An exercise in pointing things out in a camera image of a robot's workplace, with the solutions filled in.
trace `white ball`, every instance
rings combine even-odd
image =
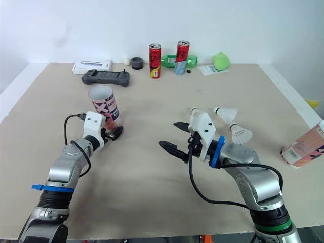
[[[123,59],[123,64],[124,64],[125,66],[129,66],[129,65],[131,64],[131,60],[130,60],[128,57],[125,57],[125,58]]]

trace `white wall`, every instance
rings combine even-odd
[[[1,2],[1,41],[0,41],[0,93],[15,79],[18,74],[28,65],[23,52],[15,44],[11,42],[6,20],[10,20],[12,16],[5,11],[4,3]]]
[[[321,98],[309,83],[324,90],[322,0],[3,2],[10,38],[2,41],[23,50],[28,62],[147,61],[149,43],[161,43],[167,54],[187,39],[201,63],[223,51],[233,63],[273,62],[305,98]]]

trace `blue ring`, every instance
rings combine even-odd
[[[225,144],[225,137],[223,135],[221,135],[219,137],[218,144],[217,144],[217,147],[216,147],[216,150],[215,150],[215,153],[214,153],[214,157],[213,157],[213,160],[212,160],[212,163],[211,163],[212,168],[216,167],[216,162],[218,160],[218,156],[219,156],[219,154],[221,152],[221,148],[223,147],[224,144]]]
[[[58,186],[44,186],[44,185],[32,185],[32,189],[35,189],[37,191],[57,191],[57,192],[69,192],[73,193],[73,188],[66,188],[66,187],[58,187]]]

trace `badminton shuttlecock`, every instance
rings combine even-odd
[[[216,115],[219,115],[219,117],[228,125],[234,121],[237,114],[236,109],[222,109],[219,107],[214,107],[213,112]]]
[[[244,144],[252,138],[252,132],[248,129],[240,127],[236,123],[230,125],[232,131],[232,142],[234,144]]]

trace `green ring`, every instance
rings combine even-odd
[[[267,232],[275,232],[275,231],[282,231],[290,227],[292,224],[291,219],[289,219],[286,223],[278,225],[278,226],[261,226],[258,224],[254,224],[257,229],[267,231]]]

